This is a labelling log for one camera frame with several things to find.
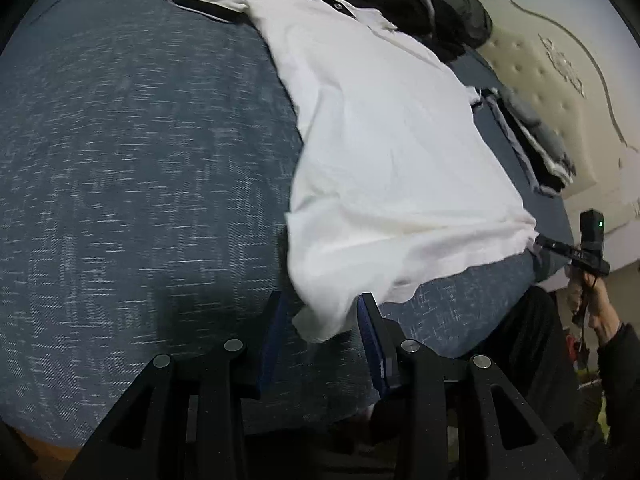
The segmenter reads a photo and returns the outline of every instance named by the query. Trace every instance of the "blue gripper pad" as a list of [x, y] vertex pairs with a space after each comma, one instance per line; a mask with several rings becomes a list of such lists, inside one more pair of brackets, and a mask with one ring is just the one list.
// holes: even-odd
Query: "blue gripper pad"
[[369, 365], [369, 373], [371, 374], [371, 382], [382, 399], [390, 391], [385, 381], [385, 359], [362, 296], [358, 297], [356, 314], [358, 317], [360, 338], [362, 339], [364, 353], [367, 357], [367, 364]]
[[273, 371], [276, 367], [276, 361], [278, 360], [278, 353], [282, 346], [284, 330], [287, 323], [287, 302], [284, 294], [279, 290], [273, 291], [269, 297], [269, 303], [272, 301], [277, 301], [278, 304], [260, 352], [260, 365], [256, 381], [256, 387], [260, 393], [266, 389], [271, 383], [271, 379], [273, 379]]

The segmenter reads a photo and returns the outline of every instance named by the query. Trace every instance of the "person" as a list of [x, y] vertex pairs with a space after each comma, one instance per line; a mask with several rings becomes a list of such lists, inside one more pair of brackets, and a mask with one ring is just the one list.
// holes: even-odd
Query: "person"
[[598, 337], [598, 367], [606, 398], [609, 440], [596, 420], [579, 424], [577, 375], [570, 362], [558, 308], [532, 286], [491, 335], [468, 355], [488, 355], [526, 398], [583, 479], [640, 478], [640, 340], [622, 323], [603, 280], [572, 268], [568, 303], [580, 305]]

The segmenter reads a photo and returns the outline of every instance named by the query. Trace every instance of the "blue patterned fabric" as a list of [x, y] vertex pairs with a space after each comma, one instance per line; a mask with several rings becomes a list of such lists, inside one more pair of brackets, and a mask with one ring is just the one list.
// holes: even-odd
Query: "blue patterned fabric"
[[[474, 71], [492, 76], [473, 56], [456, 68]], [[284, 213], [302, 146], [253, 28], [164, 0], [38, 0], [0, 56], [0, 80], [5, 422], [78, 446], [155, 354], [207, 351], [273, 288], [295, 314]], [[481, 131], [500, 151], [495, 123]], [[509, 150], [497, 156], [507, 167]], [[545, 234], [570, 238], [561, 202], [539, 206]], [[383, 309], [455, 355], [533, 279], [524, 254]], [[289, 324], [274, 383], [244, 404], [245, 425], [328, 422], [375, 399], [357, 332], [313, 346]]]

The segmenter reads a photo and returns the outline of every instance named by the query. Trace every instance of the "white polo shirt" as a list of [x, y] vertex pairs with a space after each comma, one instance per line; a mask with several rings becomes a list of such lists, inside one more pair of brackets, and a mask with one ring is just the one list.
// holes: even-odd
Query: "white polo shirt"
[[521, 253], [536, 221], [474, 125], [470, 97], [428, 48], [342, 0], [172, 0], [267, 43], [304, 148], [288, 266], [300, 335], [350, 328], [354, 298], [404, 302], [424, 282]]

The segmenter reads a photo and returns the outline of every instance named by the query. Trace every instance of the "floor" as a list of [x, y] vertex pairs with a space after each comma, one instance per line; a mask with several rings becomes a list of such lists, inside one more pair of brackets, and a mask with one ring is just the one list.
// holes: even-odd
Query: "floor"
[[62, 480], [69, 465], [80, 451], [79, 449], [54, 446], [31, 438], [20, 431], [18, 433], [27, 446], [38, 456], [33, 468], [42, 477], [42, 480]]

